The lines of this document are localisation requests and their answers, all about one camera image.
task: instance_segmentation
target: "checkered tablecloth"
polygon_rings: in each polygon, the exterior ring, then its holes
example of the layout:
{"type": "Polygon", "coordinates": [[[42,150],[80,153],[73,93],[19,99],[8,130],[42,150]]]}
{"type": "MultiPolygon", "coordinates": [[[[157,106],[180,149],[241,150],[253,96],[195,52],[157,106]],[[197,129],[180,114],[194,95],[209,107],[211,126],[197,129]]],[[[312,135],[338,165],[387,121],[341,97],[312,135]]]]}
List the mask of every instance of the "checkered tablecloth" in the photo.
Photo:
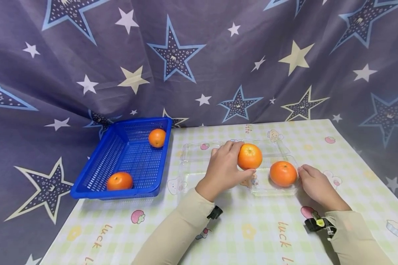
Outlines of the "checkered tablecloth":
{"type": "MultiPolygon", "coordinates": [[[[363,214],[373,236],[398,265],[398,199],[329,120],[182,128],[171,133],[168,178],[164,177],[160,194],[137,200],[80,200],[41,264],[130,264],[142,243],[177,205],[174,179],[183,145],[271,137],[299,165],[313,165],[332,182],[336,180],[338,193],[363,214]]],[[[324,212],[301,191],[291,197],[255,197],[239,185],[216,203],[223,215],[194,240],[182,264],[315,265],[332,264],[336,259],[324,234],[304,228],[307,213],[324,212]]]]}

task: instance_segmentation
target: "blue plastic basket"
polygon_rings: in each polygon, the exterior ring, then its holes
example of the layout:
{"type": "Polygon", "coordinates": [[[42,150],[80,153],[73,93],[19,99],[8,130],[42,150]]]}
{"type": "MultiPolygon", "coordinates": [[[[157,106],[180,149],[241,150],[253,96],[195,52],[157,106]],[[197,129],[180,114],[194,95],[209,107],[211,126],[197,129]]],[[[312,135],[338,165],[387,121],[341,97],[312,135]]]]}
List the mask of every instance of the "blue plastic basket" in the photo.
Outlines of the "blue plastic basket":
{"type": "Polygon", "coordinates": [[[172,121],[167,117],[127,120],[111,125],[76,179],[71,196],[101,200],[157,196],[171,126],[172,121]],[[157,128],[166,131],[162,148],[149,144],[149,133],[157,128]],[[109,177],[121,171],[132,176],[133,188],[108,191],[106,182],[109,177]]]}

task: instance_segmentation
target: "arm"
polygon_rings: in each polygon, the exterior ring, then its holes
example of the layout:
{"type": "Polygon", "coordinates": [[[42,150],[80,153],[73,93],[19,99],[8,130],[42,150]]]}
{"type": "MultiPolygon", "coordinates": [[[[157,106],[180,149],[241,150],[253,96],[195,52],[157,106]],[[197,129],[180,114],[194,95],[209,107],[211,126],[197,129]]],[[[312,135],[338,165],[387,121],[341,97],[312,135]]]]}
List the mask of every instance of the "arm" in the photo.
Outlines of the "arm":
{"type": "Polygon", "coordinates": [[[327,212],[326,218],[337,229],[330,242],[341,265],[393,265],[373,238],[361,214],[333,211],[327,212]]]}
{"type": "Polygon", "coordinates": [[[392,265],[361,214],[351,210],[323,173],[309,165],[298,173],[305,192],[328,211],[326,218],[337,229],[331,244],[341,265],[392,265]]]}
{"type": "Polygon", "coordinates": [[[132,265],[173,265],[179,263],[187,248],[208,224],[213,201],[224,190],[252,177],[255,169],[239,171],[237,156],[244,142],[227,141],[213,149],[205,177],[189,190],[146,240],[132,265]]]}
{"type": "Polygon", "coordinates": [[[132,264],[178,264],[191,242],[208,224],[207,216],[213,209],[213,203],[195,189],[189,190],[179,206],[146,240],[132,264]]]}

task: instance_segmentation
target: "orange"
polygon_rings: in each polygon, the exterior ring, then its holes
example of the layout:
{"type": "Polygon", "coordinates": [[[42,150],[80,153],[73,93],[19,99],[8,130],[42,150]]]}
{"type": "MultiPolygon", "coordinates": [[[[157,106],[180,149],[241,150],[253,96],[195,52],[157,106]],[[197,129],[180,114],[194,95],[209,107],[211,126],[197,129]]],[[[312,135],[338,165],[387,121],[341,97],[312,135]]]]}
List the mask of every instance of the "orange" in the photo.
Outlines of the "orange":
{"type": "Polygon", "coordinates": [[[271,165],[270,178],[271,180],[281,186],[288,187],[296,181],[295,167],[286,161],[278,161],[271,165]]]}
{"type": "Polygon", "coordinates": [[[160,148],[164,146],[166,132],[162,129],[154,129],[149,133],[149,143],[151,146],[160,148]]]}
{"type": "Polygon", "coordinates": [[[108,179],[106,188],[108,190],[126,190],[133,187],[133,178],[129,173],[117,172],[108,179]]]}
{"type": "Polygon", "coordinates": [[[262,163],[262,153],[258,146],[253,144],[244,144],[240,148],[237,164],[243,170],[249,168],[258,168],[262,163]]]}

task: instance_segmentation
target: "beige sleeve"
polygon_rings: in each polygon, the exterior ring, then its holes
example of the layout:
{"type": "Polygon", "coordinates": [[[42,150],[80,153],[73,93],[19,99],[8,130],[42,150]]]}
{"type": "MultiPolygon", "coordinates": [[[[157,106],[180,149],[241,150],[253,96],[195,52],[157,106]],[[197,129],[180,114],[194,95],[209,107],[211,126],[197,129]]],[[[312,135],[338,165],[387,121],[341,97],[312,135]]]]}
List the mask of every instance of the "beige sleeve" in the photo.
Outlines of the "beige sleeve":
{"type": "Polygon", "coordinates": [[[179,205],[155,229],[132,265],[176,265],[187,248],[207,226],[214,203],[191,189],[179,205]]]}
{"type": "Polygon", "coordinates": [[[341,265],[393,265],[373,238],[361,214],[354,211],[327,212],[337,229],[331,239],[341,265]]]}

